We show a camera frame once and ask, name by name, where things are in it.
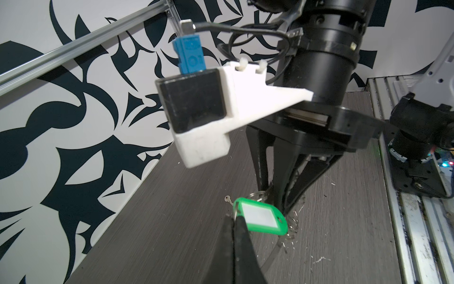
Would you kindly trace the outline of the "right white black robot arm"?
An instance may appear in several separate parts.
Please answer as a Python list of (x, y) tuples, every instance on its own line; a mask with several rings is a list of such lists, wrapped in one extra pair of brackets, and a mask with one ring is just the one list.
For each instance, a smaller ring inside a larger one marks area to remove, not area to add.
[(424, 77), (387, 121), (344, 108), (346, 88), (360, 58), (374, 1), (253, 1), (259, 10), (288, 17), (293, 35), (279, 64), (279, 86), (313, 92), (302, 101), (247, 126), (258, 187), (287, 215), (304, 192), (346, 152), (366, 148), (393, 131), (390, 154), (405, 166), (424, 163), (434, 147), (454, 146), (454, 71), (449, 41)]

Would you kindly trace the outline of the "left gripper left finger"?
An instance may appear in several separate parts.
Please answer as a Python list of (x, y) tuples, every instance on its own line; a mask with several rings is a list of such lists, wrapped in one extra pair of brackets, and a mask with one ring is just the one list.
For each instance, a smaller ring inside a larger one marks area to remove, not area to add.
[(223, 219), (214, 255), (202, 283), (234, 283), (234, 220), (230, 216)]

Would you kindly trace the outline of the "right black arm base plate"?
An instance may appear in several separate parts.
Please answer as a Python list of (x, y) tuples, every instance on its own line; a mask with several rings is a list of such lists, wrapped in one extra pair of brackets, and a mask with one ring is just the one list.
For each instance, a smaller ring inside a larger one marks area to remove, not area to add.
[(433, 145), (417, 140), (390, 123), (386, 124), (383, 135), (395, 190), (429, 198), (454, 197), (451, 186), (442, 179), (436, 165)]

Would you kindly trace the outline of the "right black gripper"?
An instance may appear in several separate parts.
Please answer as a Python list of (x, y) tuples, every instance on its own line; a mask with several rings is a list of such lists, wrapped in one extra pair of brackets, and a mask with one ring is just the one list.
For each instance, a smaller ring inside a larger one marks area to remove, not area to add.
[(246, 128), (259, 191), (268, 182), (267, 148), (274, 146), (273, 205), (290, 213), (302, 195), (344, 152), (365, 149), (385, 122), (342, 106), (296, 104)]

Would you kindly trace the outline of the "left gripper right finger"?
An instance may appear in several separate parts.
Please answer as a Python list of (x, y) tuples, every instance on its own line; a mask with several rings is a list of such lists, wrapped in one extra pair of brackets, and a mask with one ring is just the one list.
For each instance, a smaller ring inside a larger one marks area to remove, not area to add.
[(260, 269), (243, 216), (236, 217), (234, 223), (234, 283), (267, 283)]

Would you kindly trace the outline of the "green capped key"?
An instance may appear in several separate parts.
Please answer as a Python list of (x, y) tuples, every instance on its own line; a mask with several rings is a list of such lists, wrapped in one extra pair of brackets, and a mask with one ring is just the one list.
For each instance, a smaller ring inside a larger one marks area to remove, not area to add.
[(273, 205), (247, 198), (233, 203), (234, 218), (243, 216), (248, 231), (283, 236), (288, 233), (284, 215)]

